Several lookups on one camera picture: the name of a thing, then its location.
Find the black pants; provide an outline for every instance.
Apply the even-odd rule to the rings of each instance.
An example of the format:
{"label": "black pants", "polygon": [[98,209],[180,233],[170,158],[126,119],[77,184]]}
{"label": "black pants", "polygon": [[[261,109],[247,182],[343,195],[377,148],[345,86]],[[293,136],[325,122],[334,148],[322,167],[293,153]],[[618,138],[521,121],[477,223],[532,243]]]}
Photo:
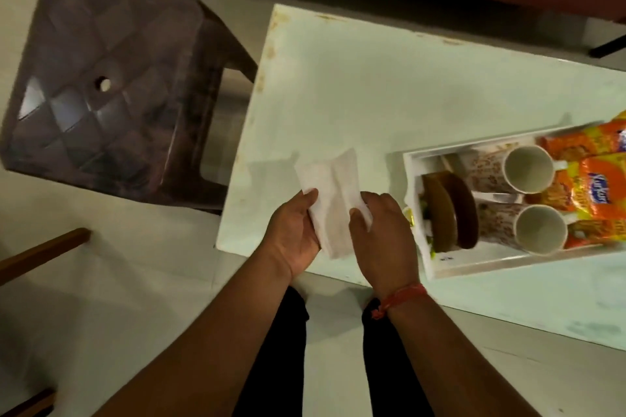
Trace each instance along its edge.
{"label": "black pants", "polygon": [[[372,413],[374,417],[405,413],[432,416],[433,411],[391,321],[387,317],[371,318],[372,310],[379,305],[377,299],[372,300],[362,317],[363,358]],[[308,319],[304,300],[289,287],[250,370],[234,416],[302,415]]]}

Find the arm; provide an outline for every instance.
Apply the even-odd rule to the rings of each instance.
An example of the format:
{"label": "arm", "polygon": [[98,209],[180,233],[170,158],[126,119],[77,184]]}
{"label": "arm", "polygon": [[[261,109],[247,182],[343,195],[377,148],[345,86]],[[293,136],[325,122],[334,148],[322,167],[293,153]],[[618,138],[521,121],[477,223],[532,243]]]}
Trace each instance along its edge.
{"label": "arm", "polygon": [[316,199],[300,192],[278,208],[211,304],[95,417],[231,415],[287,287],[319,252],[307,213]]}
{"label": "arm", "polygon": [[[365,278],[383,299],[419,283],[418,255],[407,220],[388,194],[363,193],[374,222],[368,232],[361,213],[350,212],[350,233]],[[406,354],[437,416],[539,414],[480,354],[428,296],[389,310]]]}

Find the person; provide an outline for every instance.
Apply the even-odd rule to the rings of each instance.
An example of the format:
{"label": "person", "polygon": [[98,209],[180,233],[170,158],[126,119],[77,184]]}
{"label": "person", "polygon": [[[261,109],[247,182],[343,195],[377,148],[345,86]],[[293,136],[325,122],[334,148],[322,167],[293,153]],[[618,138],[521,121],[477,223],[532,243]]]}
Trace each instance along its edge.
{"label": "person", "polygon": [[[113,395],[96,417],[302,415],[306,321],[292,281],[320,250],[299,192],[272,215],[261,244],[192,325]],[[425,293],[408,221],[389,194],[363,192],[368,231],[350,234],[375,299],[363,313],[363,353],[374,416],[537,416]]]}

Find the person's left hand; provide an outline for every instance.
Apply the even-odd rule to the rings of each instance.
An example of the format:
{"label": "person's left hand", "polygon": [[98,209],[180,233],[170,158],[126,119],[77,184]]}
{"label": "person's left hand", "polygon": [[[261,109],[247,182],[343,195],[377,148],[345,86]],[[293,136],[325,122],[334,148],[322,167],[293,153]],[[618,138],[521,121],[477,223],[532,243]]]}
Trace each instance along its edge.
{"label": "person's left hand", "polygon": [[309,208],[317,200],[317,190],[299,192],[272,215],[259,247],[291,270],[291,278],[301,274],[319,252],[319,240],[309,217]]}

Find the blue label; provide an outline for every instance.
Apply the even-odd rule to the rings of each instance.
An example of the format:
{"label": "blue label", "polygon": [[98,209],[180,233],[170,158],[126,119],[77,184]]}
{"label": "blue label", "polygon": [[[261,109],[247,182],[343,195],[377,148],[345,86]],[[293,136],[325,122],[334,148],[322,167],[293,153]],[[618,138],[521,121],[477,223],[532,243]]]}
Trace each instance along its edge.
{"label": "blue label", "polygon": [[617,138],[619,152],[626,152],[626,130],[618,130]]}
{"label": "blue label", "polygon": [[589,185],[589,192],[591,193],[591,199],[594,203],[610,204],[608,200],[608,182],[604,175],[598,173],[590,173],[589,179],[591,184]]}

